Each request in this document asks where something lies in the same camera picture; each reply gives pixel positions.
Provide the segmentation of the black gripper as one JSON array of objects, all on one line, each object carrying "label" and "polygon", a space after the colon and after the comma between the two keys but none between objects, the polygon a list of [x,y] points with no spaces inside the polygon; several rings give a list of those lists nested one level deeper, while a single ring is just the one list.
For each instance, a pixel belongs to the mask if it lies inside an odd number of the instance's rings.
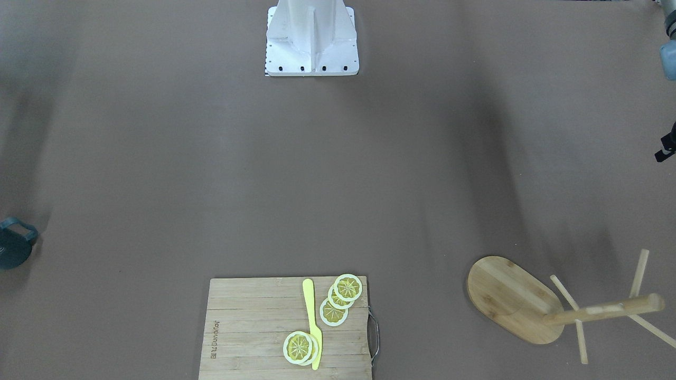
[{"label": "black gripper", "polygon": [[654,154],[657,162],[664,162],[675,154],[675,133],[676,123],[673,124],[671,131],[661,138],[662,149]]}]

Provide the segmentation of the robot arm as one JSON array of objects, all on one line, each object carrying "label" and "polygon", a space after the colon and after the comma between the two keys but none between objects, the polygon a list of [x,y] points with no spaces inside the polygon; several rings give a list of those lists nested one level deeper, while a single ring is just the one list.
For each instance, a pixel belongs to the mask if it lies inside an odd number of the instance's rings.
[{"label": "robot arm", "polygon": [[[669,41],[660,48],[662,70],[664,76],[675,81],[675,1],[654,1],[662,9],[664,15],[664,30]],[[671,130],[661,138],[662,148],[654,154],[657,162],[664,162],[674,156],[675,152],[675,123]]]}]

